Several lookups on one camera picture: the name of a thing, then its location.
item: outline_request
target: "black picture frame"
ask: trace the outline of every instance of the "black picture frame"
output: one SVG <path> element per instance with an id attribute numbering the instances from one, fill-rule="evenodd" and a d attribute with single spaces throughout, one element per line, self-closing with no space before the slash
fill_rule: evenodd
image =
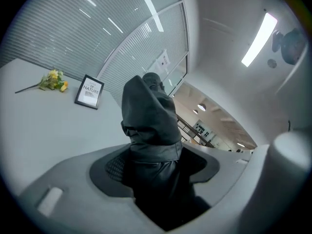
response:
<path id="1" fill-rule="evenodd" d="M 96 103 L 95 106 L 92 105 L 92 104 L 88 104 L 88 103 L 86 103 L 86 102 L 82 102 L 82 101 L 78 100 L 78 99 L 79 99 L 79 95 L 80 95 L 80 93 L 81 93 L 81 90 L 82 90 L 82 88 L 83 88 L 83 85 L 85 84 L 85 81 L 86 81 L 87 78 L 101 85 L 101 89 L 100 89 L 100 91 L 99 91 L 99 94 L 98 94 L 98 97 L 97 97 L 97 103 Z M 104 87 L 104 83 L 103 83 L 103 82 L 100 82 L 99 80 L 97 80 L 97 79 L 95 79 L 95 78 L 93 78 L 93 77 L 91 77 L 91 76 L 89 76 L 89 75 L 85 75 L 84 78 L 83 78 L 83 80 L 82 80 L 82 82 L 81 82 L 81 85 L 80 85 L 80 87 L 79 87 L 79 90 L 78 90 L 78 92 L 77 92 L 76 99 L 75 99 L 75 103 L 76 103 L 76 104 L 79 104 L 79 105 L 82 105 L 82 106 L 85 106 L 85 107 L 90 107 L 90 108 L 93 108 L 93 109 L 98 109 L 98 104 L 99 104 L 99 101 L 100 101 L 100 98 L 101 98 L 101 95 L 102 95 L 103 87 Z"/>

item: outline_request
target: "flower bouquet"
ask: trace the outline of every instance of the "flower bouquet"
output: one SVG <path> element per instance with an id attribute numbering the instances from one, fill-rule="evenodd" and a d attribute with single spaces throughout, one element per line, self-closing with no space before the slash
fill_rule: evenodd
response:
<path id="1" fill-rule="evenodd" d="M 47 76 L 43 76 L 41 78 L 41 81 L 35 85 L 32 85 L 30 87 L 24 88 L 22 90 L 19 90 L 15 92 L 15 94 L 20 93 L 26 89 L 38 87 L 42 90 L 46 90 L 47 88 L 54 90 L 58 89 L 61 92 L 64 92 L 68 87 L 68 82 L 62 80 L 63 72 L 57 71 L 57 70 L 51 70 Z"/>

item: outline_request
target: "white ceiling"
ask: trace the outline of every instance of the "white ceiling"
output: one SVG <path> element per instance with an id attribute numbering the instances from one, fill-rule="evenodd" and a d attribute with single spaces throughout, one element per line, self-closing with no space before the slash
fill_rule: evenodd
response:
<path id="1" fill-rule="evenodd" d="M 241 60 L 252 44 L 266 12 L 277 18 L 276 29 L 284 34 L 296 27 L 279 0 L 198 0 L 201 61 L 208 61 L 210 74 L 228 89 L 244 94 L 281 84 L 293 66 L 281 53 L 271 50 L 269 39 L 247 68 Z M 275 59 L 277 67 L 268 67 Z"/>
<path id="2" fill-rule="evenodd" d="M 190 58 L 197 58 L 198 63 L 195 65 L 196 61 L 192 60 L 190 73 L 199 68 L 204 70 L 202 74 L 207 76 L 207 82 L 212 80 L 222 87 L 251 118 L 256 119 L 261 114 L 262 118 L 259 116 L 255 124 L 271 141 L 287 129 L 288 117 L 279 106 L 275 92 L 293 66 L 284 62 L 280 51 L 272 52 L 272 39 L 267 41 L 248 68 L 241 60 L 252 44 L 265 13 L 278 20 L 275 29 L 283 34 L 294 27 L 300 28 L 291 10 L 282 0 L 184 0 L 184 3 Z M 276 60 L 275 69 L 268 67 L 268 59 Z M 218 98 L 214 98 L 214 102 L 231 113 L 229 106 L 219 103 Z"/>
<path id="3" fill-rule="evenodd" d="M 237 143 L 241 143 L 248 149 L 256 147 L 255 142 L 246 131 L 224 110 L 220 109 L 212 101 L 208 100 L 200 91 L 184 83 L 175 93 L 174 100 L 180 102 L 191 112 L 198 110 L 198 118 L 203 121 L 212 131 L 214 131 L 229 146 L 241 149 Z M 207 110 L 200 110 L 197 105 L 204 103 Z"/>

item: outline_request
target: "green stem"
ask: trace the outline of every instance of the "green stem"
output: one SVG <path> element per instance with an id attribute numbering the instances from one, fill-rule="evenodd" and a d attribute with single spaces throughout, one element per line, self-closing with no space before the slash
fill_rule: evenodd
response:
<path id="1" fill-rule="evenodd" d="M 39 84 L 40 84 L 40 82 L 37 83 L 37 84 L 35 84 L 35 85 L 32 85 L 32 86 L 30 86 L 30 87 L 28 87 L 28 88 L 24 88 L 24 89 L 22 89 L 22 90 L 19 90 L 19 91 L 15 92 L 15 94 L 20 93 L 20 92 L 23 92 L 24 90 L 29 89 L 29 88 L 37 87 L 37 86 L 39 86 Z"/>

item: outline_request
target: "glass window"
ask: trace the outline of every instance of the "glass window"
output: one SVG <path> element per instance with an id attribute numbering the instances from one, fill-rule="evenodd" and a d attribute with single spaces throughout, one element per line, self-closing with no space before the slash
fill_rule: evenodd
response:
<path id="1" fill-rule="evenodd" d="M 121 105 L 123 86 L 129 79 L 136 75 L 143 76 L 146 72 L 155 72 L 164 81 L 186 55 L 187 49 L 183 9 L 178 4 L 161 13 L 159 22 L 151 19 L 140 27 L 117 51 L 99 80 L 106 84 L 104 89 Z M 167 52 L 170 64 L 165 69 L 155 69 L 154 63 L 164 51 Z M 181 76 L 178 71 L 171 75 Z"/>
<path id="2" fill-rule="evenodd" d="M 2 67 L 20 58 L 82 79 L 155 11 L 179 0 L 28 0 L 1 46 Z"/>
<path id="3" fill-rule="evenodd" d="M 165 92 L 169 95 L 186 75 L 186 57 L 163 81 Z"/>

